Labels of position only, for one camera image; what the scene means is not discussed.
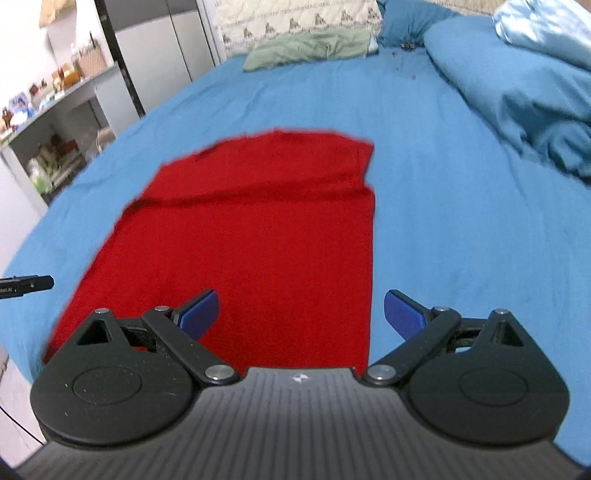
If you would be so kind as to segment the red small garment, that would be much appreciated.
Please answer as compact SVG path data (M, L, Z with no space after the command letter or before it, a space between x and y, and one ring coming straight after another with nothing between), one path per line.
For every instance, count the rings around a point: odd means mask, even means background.
M53 355L98 307L120 318L214 290L201 344L250 367L363 370L370 347L372 143L273 130L161 167L58 318Z

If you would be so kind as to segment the cluttered shelf unit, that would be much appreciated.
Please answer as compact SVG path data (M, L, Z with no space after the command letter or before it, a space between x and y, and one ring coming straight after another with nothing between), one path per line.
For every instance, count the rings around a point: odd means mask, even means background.
M101 131L118 136L137 120L120 67L105 59L92 34L11 105L16 111L1 160L41 213L89 162Z

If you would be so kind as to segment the blue bed sheet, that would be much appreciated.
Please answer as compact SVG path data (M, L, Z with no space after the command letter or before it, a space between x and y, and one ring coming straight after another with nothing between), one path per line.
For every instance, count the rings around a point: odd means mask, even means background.
M590 189L503 141L422 49L254 73L231 59L129 127L55 199L8 266L12 276L55 281L1 304L1 343L24 376L39 372L57 316L163 162L274 128L374 143L370 358L400 341L384 318L389 289L469 317L505 307L566 381L570 407L557 441L588 463Z

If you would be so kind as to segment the grey wardrobe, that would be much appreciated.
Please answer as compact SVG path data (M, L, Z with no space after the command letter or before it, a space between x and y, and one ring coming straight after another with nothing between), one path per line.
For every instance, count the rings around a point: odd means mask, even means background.
M95 3L108 49L140 116L223 60L213 6L198 0Z

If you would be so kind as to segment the blue duvet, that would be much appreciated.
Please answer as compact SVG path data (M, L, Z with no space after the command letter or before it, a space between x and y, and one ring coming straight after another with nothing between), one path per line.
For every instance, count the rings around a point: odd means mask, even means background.
M501 40L488 17L430 27L425 48L444 76L516 151L590 182L590 72Z

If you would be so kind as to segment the cream patterned pillow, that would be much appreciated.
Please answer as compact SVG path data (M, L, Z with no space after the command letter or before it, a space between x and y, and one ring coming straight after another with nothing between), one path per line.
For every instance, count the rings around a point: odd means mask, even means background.
M230 58L301 32L363 28L377 34L383 15L376 1L219 1L213 22Z

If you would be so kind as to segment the light blue blanket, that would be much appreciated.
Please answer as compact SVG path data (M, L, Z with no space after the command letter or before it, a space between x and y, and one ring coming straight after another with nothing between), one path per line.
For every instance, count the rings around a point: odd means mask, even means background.
M577 1L505 1L493 16L506 43L590 69L590 11Z

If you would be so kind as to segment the dark blue pillow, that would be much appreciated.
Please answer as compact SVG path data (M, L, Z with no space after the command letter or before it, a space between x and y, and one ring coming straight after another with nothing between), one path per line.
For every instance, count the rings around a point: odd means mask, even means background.
M402 45L424 46L424 35L435 24L460 13L421 0L379 1L383 25L378 35L382 47L394 48Z

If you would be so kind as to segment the green pillow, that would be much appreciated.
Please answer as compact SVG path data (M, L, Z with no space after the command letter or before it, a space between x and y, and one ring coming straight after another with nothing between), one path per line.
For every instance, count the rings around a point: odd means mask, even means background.
M378 51L377 39L367 29L305 31L277 37L256 46L245 57L242 70L254 72L297 63L365 58Z

